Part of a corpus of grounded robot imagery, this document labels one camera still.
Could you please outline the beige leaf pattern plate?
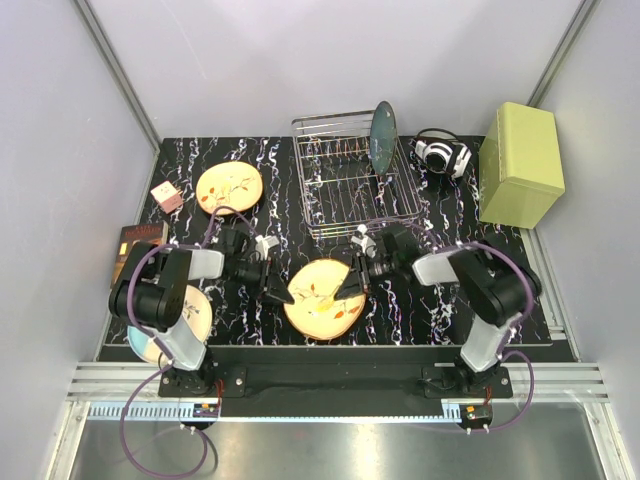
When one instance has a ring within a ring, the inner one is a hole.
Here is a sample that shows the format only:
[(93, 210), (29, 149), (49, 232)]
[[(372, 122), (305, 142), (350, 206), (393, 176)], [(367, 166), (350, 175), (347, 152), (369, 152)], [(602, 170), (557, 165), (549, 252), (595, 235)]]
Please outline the beige leaf pattern plate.
[(332, 340), (359, 318), (366, 303), (364, 293), (342, 300), (336, 297), (348, 270), (343, 262), (324, 258), (308, 263), (292, 277), (288, 291), (294, 303), (283, 308), (301, 334), (315, 340)]

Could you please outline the blue glazed plate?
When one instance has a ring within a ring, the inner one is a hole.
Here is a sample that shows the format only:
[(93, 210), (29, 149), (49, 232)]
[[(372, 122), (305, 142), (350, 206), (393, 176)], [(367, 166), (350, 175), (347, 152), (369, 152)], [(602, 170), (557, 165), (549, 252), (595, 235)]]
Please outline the blue glazed plate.
[(369, 157), (377, 175), (385, 175), (395, 152), (397, 125), (388, 101), (381, 101), (373, 114), (370, 127)]

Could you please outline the cream plate with sprig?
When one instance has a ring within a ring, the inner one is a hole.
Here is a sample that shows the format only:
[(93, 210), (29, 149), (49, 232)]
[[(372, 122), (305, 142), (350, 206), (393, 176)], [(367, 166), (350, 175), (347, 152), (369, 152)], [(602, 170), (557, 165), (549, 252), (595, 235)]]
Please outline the cream plate with sprig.
[(191, 285), (186, 288), (183, 316), (196, 338), (205, 343), (213, 326), (212, 308), (205, 294)]

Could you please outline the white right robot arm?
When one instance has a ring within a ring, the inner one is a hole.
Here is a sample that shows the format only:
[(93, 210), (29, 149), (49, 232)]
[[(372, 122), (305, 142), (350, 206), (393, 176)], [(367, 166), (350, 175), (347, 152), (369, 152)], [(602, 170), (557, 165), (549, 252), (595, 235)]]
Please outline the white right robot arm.
[(399, 224), (383, 228), (380, 243), (366, 234), (365, 226), (359, 230), (351, 239), (359, 252), (332, 297), (346, 300), (365, 294), (388, 276), (421, 286), (458, 285), (474, 317), (455, 361), (454, 384), (463, 395), (480, 394), (490, 383), (489, 372), (501, 363), (516, 325), (530, 315), (541, 294), (537, 275), (498, 250), (489, 238), (428, 253)]

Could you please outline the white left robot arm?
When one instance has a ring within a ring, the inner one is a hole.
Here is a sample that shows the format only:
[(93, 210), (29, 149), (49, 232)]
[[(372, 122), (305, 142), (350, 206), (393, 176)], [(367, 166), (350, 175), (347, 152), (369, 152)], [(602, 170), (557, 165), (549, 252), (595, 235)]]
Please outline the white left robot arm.
[(274, 236), (254, 239), (228, 227), (211, 247), (134, 244), (109, 297), (112, 316), (126, 320), (152, 339), (169, 365), (181, 370), (181, 384), (196, 396), (215, 386), (216, 372), (210, 355), (196, 338), (182, 310), (188, 283), (193, 280), (229, 280), (256, 293), (261, 301), (276, 305), (294, 303), (276, 272), (270, 250)]

